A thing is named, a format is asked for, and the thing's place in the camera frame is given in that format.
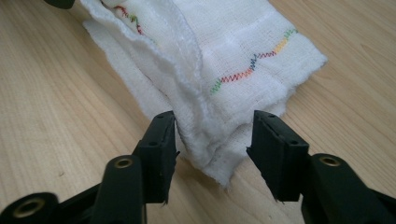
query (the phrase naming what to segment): terry cloth fabric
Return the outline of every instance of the terry cloth fabric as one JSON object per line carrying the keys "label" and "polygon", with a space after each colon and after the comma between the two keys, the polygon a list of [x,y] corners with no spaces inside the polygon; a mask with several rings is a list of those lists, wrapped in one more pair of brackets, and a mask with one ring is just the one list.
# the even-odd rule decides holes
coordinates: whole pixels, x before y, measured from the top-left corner
{"label": "terry cloth fabric", "polygon": [[182,156],[227,186],[253,111],[285,112],[325,62],[265,0],[82,0],[84,26],[151,119],[174,110]]}

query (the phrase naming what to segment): wooden surface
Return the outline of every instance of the wooden surface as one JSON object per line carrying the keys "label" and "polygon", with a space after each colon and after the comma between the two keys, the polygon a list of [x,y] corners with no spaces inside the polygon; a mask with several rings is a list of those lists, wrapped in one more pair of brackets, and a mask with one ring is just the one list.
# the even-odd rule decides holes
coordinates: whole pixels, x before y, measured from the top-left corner
{"label": "wooden surface", "polygon": [[[368,187],[396,197],[396,2],[273,0],[328,56],[283,119],[310,153],[349,162]],[[89,14],[44,1],[0,0],[0,210],[33,192],[61,201],[98,183],[149,125],[81,23]],[[276,203],[251,161],[221,189],[177,161],[166,206],[148,223],[303,223]]]}

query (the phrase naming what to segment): metal ring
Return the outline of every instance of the metal ring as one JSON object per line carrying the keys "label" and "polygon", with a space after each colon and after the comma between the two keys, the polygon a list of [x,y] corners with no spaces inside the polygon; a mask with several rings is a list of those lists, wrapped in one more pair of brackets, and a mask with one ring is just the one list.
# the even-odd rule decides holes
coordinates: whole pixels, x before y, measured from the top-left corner
{"label": "metal ring", "polygon": [[336,160],[333,157],[324,156],[324,157],[320,157],[319,160],[321,162],[323,162],[324,164],[328,165],[328,166],[339,166],[339,165],[341,165],[341,162]]}
{"label": "metal ring", "polygon": [[46,201],[42,198],[29,199],[20,204],[12,213],[16,218],[29,217],[44,207]]}
{"label": "metal ring", "polygon": [[129,159],[129,158],[122,158],[116,161],[116,163],[114,164],[114,166],[116,168],[122,169],[122,168],[126,168],[130,165],[132,165],[134,162]]}

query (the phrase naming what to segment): multicolored stitching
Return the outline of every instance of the multicolored stitching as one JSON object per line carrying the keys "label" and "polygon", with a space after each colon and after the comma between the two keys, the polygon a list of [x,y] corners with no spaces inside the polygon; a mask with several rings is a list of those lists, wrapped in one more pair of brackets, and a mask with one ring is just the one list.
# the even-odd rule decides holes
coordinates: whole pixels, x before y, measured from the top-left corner
{"label": "multicolored stitching", "polygon": [[210,93],[216,93],[220,90],[221,84],[226,82],[233,82],[239,80],[243,77],[249,77],[256,67],[256,62],[258,59],[269,58],[276,56],[283,48],[285,48],[288,43],[291,35],[297,34],[298,31],[296,29],[290,29],[285,32],[283,35],[283,39],[277,44],[273,50],[265,53],[253,54],[253,58],[250,59],[250,67],[242,73],[236,73],[227,77],[219,77],[216,79],[215,85],[210,89]]}
{"label": "multicolored stitching", "polygon": [[128,13],[128,11],[126,10],[126,8],[125,7],[122,7],[122,6],[116,6],[116,7],[114,7],[115,9],[119,9],[119,10],[121,10],[121,13],[122,13],[122,16],[124,17],[124,18],[127,18],[127,19],[129,19],[131,22],[135,22],[136,21],[136,30],[137,30],[137,32],[140,34],[140,35],[144,35],[143,34],[143,31],[142,31],[142,28],[140,27],[140,24],[139,24],[139,19],[136,17],[136,15],[134,15],[134,14],[129,14]]}

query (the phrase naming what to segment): dark object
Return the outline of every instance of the dark object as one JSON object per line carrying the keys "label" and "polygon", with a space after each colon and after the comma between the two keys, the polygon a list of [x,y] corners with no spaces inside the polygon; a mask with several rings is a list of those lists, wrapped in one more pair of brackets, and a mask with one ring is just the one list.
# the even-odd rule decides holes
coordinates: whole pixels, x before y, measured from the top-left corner
{"label": "dark object", "polygon": [[147,223],[146,203],[167,203],[176,165],[175,115],[156,116],[133,155],[111,160],[102,183],[58,203],[51,193],[9,205],[0,224]]}
{"label": "dark object", "polygon": [[75,2],[75,0],[44,0],[44,1],[52,5],[53,7],[58,7],[61,9],[71,8]]}
{"label": "dark object", "polygon": [[305,223],[396,223],[395,199],[368,189],[340,158],[309,156],[308,144],[275,115],[255,111],[247,154],[276,200],[304,195]]}

